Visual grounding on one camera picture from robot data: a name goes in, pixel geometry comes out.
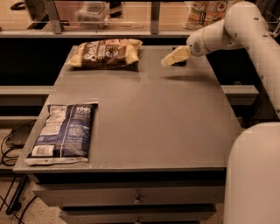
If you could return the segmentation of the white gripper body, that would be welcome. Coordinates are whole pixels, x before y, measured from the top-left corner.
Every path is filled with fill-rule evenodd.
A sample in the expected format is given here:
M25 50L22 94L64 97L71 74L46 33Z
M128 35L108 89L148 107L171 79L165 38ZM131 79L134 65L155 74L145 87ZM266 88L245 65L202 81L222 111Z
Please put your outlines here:
M203 29L194 31L186 41L186 45L189 47L193 56L200 57L209 54L203 40L203 32Z

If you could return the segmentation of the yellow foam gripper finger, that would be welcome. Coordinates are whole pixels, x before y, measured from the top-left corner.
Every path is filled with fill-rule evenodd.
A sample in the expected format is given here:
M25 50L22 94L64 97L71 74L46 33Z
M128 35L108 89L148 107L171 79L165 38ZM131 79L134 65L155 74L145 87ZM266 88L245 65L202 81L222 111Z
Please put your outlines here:
M190 48L187 45L180 45L161 60L161 65L168 67L183 60L188 60L190 56Z

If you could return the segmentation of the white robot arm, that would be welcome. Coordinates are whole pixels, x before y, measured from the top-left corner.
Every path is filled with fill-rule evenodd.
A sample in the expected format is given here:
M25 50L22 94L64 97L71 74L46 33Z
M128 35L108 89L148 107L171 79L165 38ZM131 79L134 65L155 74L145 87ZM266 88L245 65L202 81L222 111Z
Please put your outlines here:
M280 110L280 47L257 5L241 1L225 17L193 32L161 65L217 50L244 48L273 109ZM245 129L227 162L223 224L280 224L280 122Z

